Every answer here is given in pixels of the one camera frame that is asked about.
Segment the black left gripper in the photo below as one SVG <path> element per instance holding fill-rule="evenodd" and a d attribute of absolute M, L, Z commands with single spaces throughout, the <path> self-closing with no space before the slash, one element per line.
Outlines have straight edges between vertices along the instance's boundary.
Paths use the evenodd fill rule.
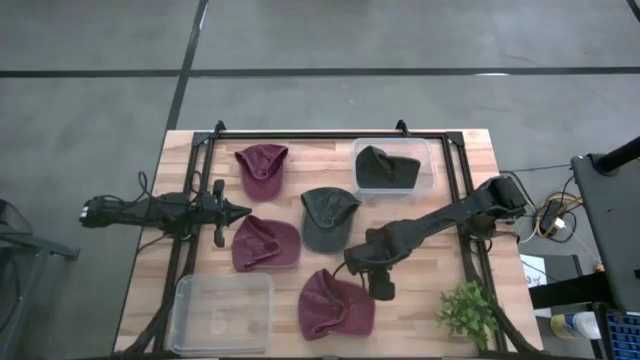
<path fill-rule="evenodd" d="M 225 247 L 225 238 L 223 228 L 229 224 L 241 220 L 251 214 L 252 209 L 249 207 L 229 204 L 224 197 L 224 180 L 215 180 L 213 190 L 211 192 L 205 190 L 199 198 L 199 223 L 201 225 L 214 225 L 214 244 L 218 248 Z"/>

